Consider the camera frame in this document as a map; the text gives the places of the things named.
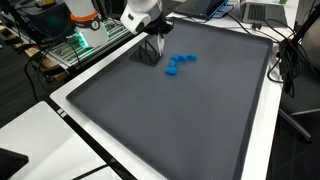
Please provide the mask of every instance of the white table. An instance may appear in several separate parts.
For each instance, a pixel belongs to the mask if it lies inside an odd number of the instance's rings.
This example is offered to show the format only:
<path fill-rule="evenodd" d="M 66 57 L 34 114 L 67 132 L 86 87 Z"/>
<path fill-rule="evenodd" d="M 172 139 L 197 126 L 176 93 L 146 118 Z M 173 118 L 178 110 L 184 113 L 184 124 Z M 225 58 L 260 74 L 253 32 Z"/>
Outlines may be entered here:
<path fill-rule="evenodd" d="M 72 179 L 106 164 L 45 102 L 1 128 L 0 147 L 29 157 L 12 180 Z M 121 180 L 110 167 L 85 179 Z"/>
<path fill-rule="evenodd" d="M 287 21 L 290 27 L 294 26 L 298 4 L 299 0 L 289 0 L 287 5 L 285 5 Z M 238 5 L 237 9 L 235 9 L 232 14 L 240 19 L 239 6 L 240 5 Z M 206 24 L 217 27 L 239 27 L 239 25 L 229 17 L 219 20 L 213 19 Z M 244 24 L 244 26 L 246 28 L 250 28 L 250 25 Z M 233 30 L 243 32 L 241 28 Z M 278 30 L 285 35 L 291 34 L 288 29 L 279 28 Z M 281 37 L 279 35 L 277 35 L 267 27 L 263 27 L 261 31 L 281 40 Z M 107 132 L 93 123 L 90 119 L 84 116 L 66 100 L 66 96 L 70 92 L 84 83 L 94 74 L 99 72 L 102 68 L 107 66 L 110 62 L 119 57 L 145 36 L 146 34 L 144 33 L 140 34 L 109 56 L 105 57 L 93 67 L 80 74 L 68 84 L 52 93 L 50 97 L 77 123 L 79 123 L 91 136 L 93 136 L 113 157 L 115 157 L 125 168 L 127 168 L 136 178 L 146 180 L 165 179 L 161 174 L 159 174 L 157 171 L 155 171 L 153 168 L 151 168 L 149 165 L 135 156 L 131 151 L 129 151 L 111 135 L 109 135 Z M 271 66 L 274 62 L 275 56 L 272 55 L 269 65 Z M 270 82 L 265 76 L 252 128 L 245 166 L 243 169 L 243 180 L 262 180 L 266 177 L 280 98 L 281 85 Z"/>

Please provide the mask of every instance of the blue block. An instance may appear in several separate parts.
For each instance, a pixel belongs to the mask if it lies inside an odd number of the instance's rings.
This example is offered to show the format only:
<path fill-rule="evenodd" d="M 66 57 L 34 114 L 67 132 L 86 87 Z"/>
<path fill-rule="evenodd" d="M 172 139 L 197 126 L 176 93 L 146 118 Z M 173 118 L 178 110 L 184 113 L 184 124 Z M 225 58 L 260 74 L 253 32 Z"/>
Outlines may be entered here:
<path fill-rule="evenodd" d="M 178 62 L 179 61 L 179 54 L 172 54 L 171 60 L 175 61 L 175 62 Z"/>
<path fill-rule="evenodd" d="M 186 55 L 186 54 L 181 54 L 181 55 L 179 56 L 179 60 L 180 60 L 181 62 L 187 62 L 187 60 L 188 60 L 188 55 Z"/>
<path fill-rule="evenodd" d="M 197 60 L 197 55 L 196 55 L 196 54 L 190 54 L 190 55 L 188 56 L 188 59 L 189 59 L 190 61 L 195 61 L 195 60 Z"/>
<path fill-rule="evenodd" d="M 164 72 L 169 75 L 176 75 L 178 73 L 178 70 L 175 67 L 167 67 Z"/>
<path fill-rule="evenodd" d="M 176 65 L 177 65 L 177 62 L 175 62 L 174 60 L 171 60 L 169 62 L 169 67 L 176 67 Z"/>

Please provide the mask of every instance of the gray surface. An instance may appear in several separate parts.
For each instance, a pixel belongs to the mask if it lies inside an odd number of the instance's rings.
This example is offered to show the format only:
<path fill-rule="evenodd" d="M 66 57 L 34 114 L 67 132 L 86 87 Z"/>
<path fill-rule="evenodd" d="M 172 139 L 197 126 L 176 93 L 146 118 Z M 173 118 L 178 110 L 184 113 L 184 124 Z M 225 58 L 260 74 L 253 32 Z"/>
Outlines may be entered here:
<path fill-rule="evenodd" d="M 68 100 L 168 179 L 240 179 L 272 43 L 190 24 L 176 22 L 157 66 L 128 60 L 135 46 Z M 172 53 L 198 60 L 169 76 Z"/>

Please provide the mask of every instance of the black cable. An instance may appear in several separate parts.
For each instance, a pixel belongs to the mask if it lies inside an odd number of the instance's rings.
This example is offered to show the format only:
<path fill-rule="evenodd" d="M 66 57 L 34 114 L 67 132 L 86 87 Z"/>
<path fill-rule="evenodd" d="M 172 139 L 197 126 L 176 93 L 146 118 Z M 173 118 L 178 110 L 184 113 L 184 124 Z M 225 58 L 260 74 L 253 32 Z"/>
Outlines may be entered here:
<path fill-rule="evenodd" d="M 59 42 L 59 40 L 57 40 L 55 43 L 53 43 L 53 44 L 50 46 L 50 48 L 47 50 L 47 52 L 45 52 L 45 53 L 43 54 L 41 60 L 39 61 L 38 67 L 37 67 L 37 79 L 38 79 L 38 81 L 39 81 L 39 84 L 40 84 L 41 87 L 42 87 L 45 91 L 47 91 L 48 93 L 51 93 L 51 91 L 50 91 L 49 89 L 47 89 L 44 84 L 42 84 L 42 81 L 41 81 L 41 79 L 40 79 L 40 67 L 41 67 L 42 62 L 44 61 L 44 59 L 47 57 L 47 54 L 51 51 L 51 49 L 52 49 L 58 42 Z"/>
<path fill-rule="evenodd" d="M 24 65 L 24 72 L 25 72 L 25 74 L 26 74 L 26 76 L 27 76 L 27 78 L 28 78 L 28 80 L 29 80 L 29 82 L 30 82 L 30 85 L 31 85 L 31 88 L 32 88 L 33 97 L 34 97 L 34 99 L 35 99 L 36 102 L 39 102 L 38 97 L 37 97 L 37 92 L 36 92 L 36 89 L 35 89 L 35 87 L 34 87 L 33 81 L 32 81 L 32 79 L 31 79 L 31 77 L 30 77 L 30 75 L 29 75 L 29 73 L 28 73 L 28 65 L 29 65 L 31 59 L 33 58 L 33 56 L 31 56 L 31 57 L 28 59 L 28 61 L 26 62 L 26 64 Z"/>
<path fill-rule="evenodd" d="M 309 10 L 309 17 L 311 16 L 311 13 L 312 13 L 312 9 L 314 8 L 314 4 L 316 3 L 316 0 L 313 0 L 312 2 L 312 5 L 311 5 L 311 8 Z"/>
<path fill-rule="evenodd" d="M 320 4 L 315 5 L 314 7 L 311 7 L 310 10 L 308 10 L 304 16 L 303 16 L 303 23 L 306 21 L 306 17 L 309 14 L 308 18 L 310 17 L 310 14 L 319 6 Z"/>
<path fill-rule="evenodd" d="M 284 86 L 285 91 L 287 91 L 289 96 L 293 98 L 294 93 L 295 93 L 293 80 L 295 78 L 297 78 L 301 73 L 300 62 L 301 61 L 304 62 L 308 66 L 308 68 L 310 68 L 312 70 L 312 72 L 315 75 L 317 75 L 317 73 L 316 73 L 315 69 L 313 68 L 313 66 L 310 64 L 308 55 L 305 52 L 304 48 L 300 44 L 297 44 L 297 46 L 294 46 L 287 37 L 285 37 L 283 34 L 281 34 L 275 28 L 270 26 L 270 24 L 268 23 L 268 20 L 266 21 L 266 24 L 273 31 L 275 31 L 276 33 L 278 33 L 279 35 L 281 35 L 284 38 L 284 40 L 279 45 L 280 57 L 279 57 L 278 61 L 276 62 L 276 64 L 268 71 L 268 79 L 273 82 L 285 83 L 285 86 Z M 285 73 L 280 71 L 280 73 L 282 73 L 281 76 L 284 75 L 284 77 L 282 77 L 282 79 L 284 79 L 282 82 L 275 81 L 270 77 L 271 72 L 279 64 L 280 60 L 283 61 L 282 63 L 284 63 L 285 68 L 286 68 Z"/>
<path fill-rule="evenodd" d="M 242 27 L 226 27 L 226 28 L 224 28 L 224 29 L 238 29 L 238 28 L 241 28 L 241 29 L 242 29 Z M 272 41 L 273 43 L 280 43 L 279 40 L 277 40 L 276 38 L 272 37 L 271 35 L 269 35 L 269 34 L 267 34 L 267 33 L 265 33 L 265 32 L 262 32 L 262 31 L 260 31 L 260 30 L 255 30 L 255 29 L 252 29 L 252 28 L 246 28 L 246 29 L 247 29 L 247 30 L 253 30 L 253 31 L 259 32 L 259 33 L 261 33 L 261 34 L 264 34 L 265 36 L 267 36 L 267 37 L 269 37 L 270 39 L 274 40 L 274 41 Z"/>
<path fill-rule="evenodd" d="M 279 20 L 276 20 L 276 19 L 266 19 L 266 23 L 268 23 L 268 21 L 275 21 L 275 22 L 278 22 L 278 23 L 280 23 L 280 24 L 282 24 L 282 25 L 284 25 L 284 26 L 286 26 L 287 28 L 289 28 L 290 30 L 291 30 L 291 32 L 292 32 L 292 34 L 293 35 L 295 35 L 296 34 L 296 32 L 290 27 L 290 26 L 288 26 L 287 24 L 285 24 L 285 23 L 283 23 L 283 22 L 281 22 L 281 21 L 279 21 Z"/>
<path fill-rule="evenodd" d="M 113 23 L 114 23 L 114 25 L 116 26 L 116 25 L 119 25 L 119 23 L 117 23 L 115 20 L 114 20 L 114 18 L 113 18 L 113 16 L 112 16 L 112 2 L 110 1 L 110 0 L 105 0 L 105 6 L 106 6 L 106 11 L 108 10 L 108 8 L 109 8 L 109 13 L 107 12 L 107 14 L 108 14 L 108 19 L 111 19 L 112 21 L 113 21 Z"/>
<path fill-rule="evenodd" d="M 222 16 L 220 16 L 220 17 L 212 17 L 212 19 L 222 19 L 222 18 L 226 17 L 226 16 L 227 16 L 228 14 L 230 14 L 234 9 L 237 8 L 237 6 L 238 6 L 238 1 L 237 1 L 236 6 L 234 6 L 234 5 L 229 5 L 229 4 L 226 5 L 226 6 L 232 7 L 231 10 L 228 11 L 228 12 L 224 12 L 224 11 L 219 10 L 218 12 L 222 12 L 222 13 L 224 13 L 224 14 L 223 14 Z"/>
<path fill-rule="evenodd" d="M 19 36 L 20 43 L 23 44 L 23 41 L 22 41 L 22 38 L 21 38 L 21 32 L 20 32 L 20 28 L 19 28 L 19 26 L 18 26 L 18 23 L 17 23 L 17 21 L 16 21 L 15 18 L 13 18 L 13 20 L 14 20 L 14 24 L 15 24 L 16 27 L 17 27 L 17 31 L 18 31 L 18 36 Z"/>
<path fill-rule="evenodd" d="M 57 40 L 57 39 L 60 39 L 61 36 L 63 36 L 63 35 L 65 34 L 65 32 L 67 32 L 67 30 L 68 30 L 69 28 L 71 28 L 71 26 L 72 26 L 72 22 L 69 21 L 68 24 L 67 24 L 67 26 L 66 26 L 66 28 L 64 29 L 64 31 L 63 31 L 61 34 L 57 35 L 57 36 L 53 36 L 53 35 L 51 35 L 51 34 L 44 33 L 44 32 L 42 32 L 42 31 L 39 30 L 39 29 L 36 29 L 36 30 L 37 30 L 39 33 L 42 33 L 42 34 L 44 34 L 44 35 L 47 35 L 47 36 L 53 38 L 52 41 L 55 41 L 55 40 Z M 60 63 L 64 64 L 65 66 L 68 66 L 65 62 L 60 61 L 59 59 L 57 59 L 57 60 L 58 60 Z"/>
<path fill-rule="evenodd" d="M 248 34 L 251 34 L 245 27 L 243 27 L 243 25 L 236 18 L 234 18 L 230 14 L 227 14 L 227 16 L 231 17 L 234 21 L 236 21 L 245 32 L 247 32 Z"/>
<path fill-rule="evenodd" d="M 80 66 L 80 67 L 82 67 L 82 65 L 81 65 L 81 61 L 80 61 L 80 58 L 79 58 L 79 56 L 78 56 L 77 51 L 74 49 L 74 47 L 72 46 L 72 44 L 71 44 L 71 43 L 69 43 L 68 41 L 66 41 L 66 42 L 67 42 L 67 44 L 69 44 L 69 46 L 72 48 L 72 50 L 73 50 L 74 54 L 76 55 L 79 66 Z"/>
<path fill-rule="evenodd" d="M 18 7 L 17 9 L 34 8 L 34 7 L 37 7 L 37 6 L 24 6 L 24 7 Z"/>

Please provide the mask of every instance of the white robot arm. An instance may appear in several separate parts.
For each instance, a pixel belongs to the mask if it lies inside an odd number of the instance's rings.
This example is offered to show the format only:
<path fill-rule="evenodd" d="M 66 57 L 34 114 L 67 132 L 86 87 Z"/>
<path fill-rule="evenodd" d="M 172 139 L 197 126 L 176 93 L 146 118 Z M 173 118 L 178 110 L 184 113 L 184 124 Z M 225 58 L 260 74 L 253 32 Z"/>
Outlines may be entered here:
<path fill-rule="evenodd" d="M 164 34 L 173 29 L 173 22 L 164 17 L 161 0 L 128 0 L 121 22 L 133 34 L 144 31 L 158 35 L 159 53 L 162 56 Z"/>
<path fill-rule="evenodd" d="M 128 0 L 121 22 L 131 33 L 137 34 L 161 13 L 158 0 Z"/>

